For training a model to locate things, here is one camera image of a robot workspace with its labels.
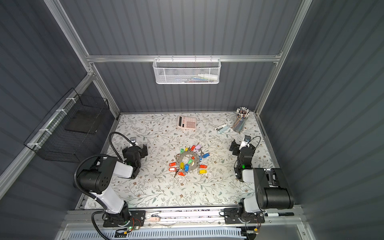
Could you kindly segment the metal keyring with coloured keys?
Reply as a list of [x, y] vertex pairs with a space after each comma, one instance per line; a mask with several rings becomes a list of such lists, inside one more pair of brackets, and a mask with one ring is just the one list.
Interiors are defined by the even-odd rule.
[[186, 176], [191, 173], [205, 175], [208, 173], [207, 164], [203, 164], [203, 160], [208, 158], [210, 153], [204, 153], [200, 143], [181, 149], [175, 155], [173, 162], [169, 164], [168, 171], [175, 173], [176, 176]]

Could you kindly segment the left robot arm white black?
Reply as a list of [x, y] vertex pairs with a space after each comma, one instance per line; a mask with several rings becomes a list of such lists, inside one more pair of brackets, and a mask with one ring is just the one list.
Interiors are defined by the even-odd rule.
[[111, 181], [113, 176], [134, 180], [140, 172], [141, 160], [148, 155], [148, 147], [126, 147], [122, 153], [122, 162], [104, 154], [90, 156], [79, 163], [74, 173], [75, 187], [102, 206], [104, 227], [132, 227], [136, 220]]

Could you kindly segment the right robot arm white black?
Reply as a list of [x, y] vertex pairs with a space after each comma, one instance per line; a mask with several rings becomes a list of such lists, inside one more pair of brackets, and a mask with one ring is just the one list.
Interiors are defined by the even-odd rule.
[[261, 225], [265, 222], [265, 210], [287, 210], [292, 209], [295, 204], [282, 169], [252, 167], [256, 147], [252, 145], [251, 140], [251, 137], [245, 136], [240, 144], [232, 141], [229, 148], [232, 154], [237, 156], [234, 164], [236, 179], [242, 183], [254, 184], [255, 194], [242, 198], [235, 208], [223, 210], [223, 217], [227, 225]]

